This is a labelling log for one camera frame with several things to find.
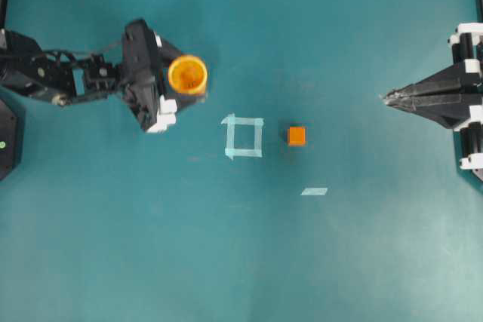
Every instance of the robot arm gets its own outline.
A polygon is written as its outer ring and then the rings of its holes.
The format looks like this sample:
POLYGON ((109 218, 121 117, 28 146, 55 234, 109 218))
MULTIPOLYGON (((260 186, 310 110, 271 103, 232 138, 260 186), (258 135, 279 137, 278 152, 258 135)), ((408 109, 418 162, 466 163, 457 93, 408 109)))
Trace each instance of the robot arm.
POLYGON ((416 83, 392 90, 384 103, 460 134, 460 168, 483 181, 483 24, 460 24, 448 43, 453 65, 416 83))
MULTIPOLYGON (((53 103, 70 106, 94 100, 106 99, 120 93, 144 131, 163 131, 173 124, 174 113, 203 98, 202 92, 173 89, 164 82, 162 71, 183 59, 183 53, 152 31, 144 20, 135 20, 125 27, 122 35, 122 62, 108 63, 102 54, 91 54, 77 60, 72 52, 64 50, 43 51, 35 40, 16 32, 0 30, 0 85, 13 92, 53 103), (83 72, 84 93, 75 88, 74 69, 83 72), (162 117, 161 103, 171 100, 170 120, 162 117)), ((182 69, 178 81, 206 83, 207 72, 200 59, 198 64, 178 62, 182 69), (192 79, 193 67, 196 73, 192 79)))

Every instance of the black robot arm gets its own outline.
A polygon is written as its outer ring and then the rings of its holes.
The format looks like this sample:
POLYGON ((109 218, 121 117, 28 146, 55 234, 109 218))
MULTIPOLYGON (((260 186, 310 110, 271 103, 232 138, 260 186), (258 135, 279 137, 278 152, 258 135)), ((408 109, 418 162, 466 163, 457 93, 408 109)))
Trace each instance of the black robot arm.
POLYGON ((199 95, 173 92, 164 83, 162 70, 183 53, 144 20, 129 23, 121 43, 122 62, 113 65, 102 54, 77 59, 73 52, 42 50, 32 38, 2 29, 0 85, 21 96, 58 106, 106 99, 119 93, 144 131, 157 122, 160 96, 169 92, 170 98, 178 101, 177 110, 199 99, 199 95), (83 94, 75 87, 76 69, 83 73, 83 94))

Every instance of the white bracket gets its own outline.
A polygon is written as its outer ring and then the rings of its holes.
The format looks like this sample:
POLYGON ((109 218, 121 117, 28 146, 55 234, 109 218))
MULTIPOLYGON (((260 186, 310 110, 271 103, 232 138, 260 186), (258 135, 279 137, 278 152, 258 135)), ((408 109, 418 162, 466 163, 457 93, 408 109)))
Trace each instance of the white bracket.
POLYGON ((177 112, 176 100, 165 100, 165 96, 159 97, 159 109, 156 115, 156 123, 151 126, 147 133, 165 132, 169 126, 176 124, 177 112))

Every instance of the tape strip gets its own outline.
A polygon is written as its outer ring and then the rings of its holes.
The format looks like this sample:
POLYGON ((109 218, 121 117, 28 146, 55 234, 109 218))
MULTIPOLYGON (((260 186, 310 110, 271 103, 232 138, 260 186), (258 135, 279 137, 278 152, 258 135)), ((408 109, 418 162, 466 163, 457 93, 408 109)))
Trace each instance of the tape strip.
POLYGON ((235 156, 245 158, 261 158, 262 157, 262 127, 263 118, 245 118, 235 117, 234 113, 227 115, 222 121, 226 124, 226 148, 225 155, 233 160, 235 156), (254 148, 253 149, 235 149, 235 125, 254 126, 254 148))
POLYGON ((324 196, 327 194, 328 188, 306 188, 302 191, 301 196, 324 196))

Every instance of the small orange block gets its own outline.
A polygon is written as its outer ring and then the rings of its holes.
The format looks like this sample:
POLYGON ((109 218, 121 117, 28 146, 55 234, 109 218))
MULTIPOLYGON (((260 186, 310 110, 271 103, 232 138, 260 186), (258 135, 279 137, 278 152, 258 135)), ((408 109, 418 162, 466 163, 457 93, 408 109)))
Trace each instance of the small orange block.
POLYGON ((305 146, 305 128, 290 127, 288 129, 289 146, 305 146))

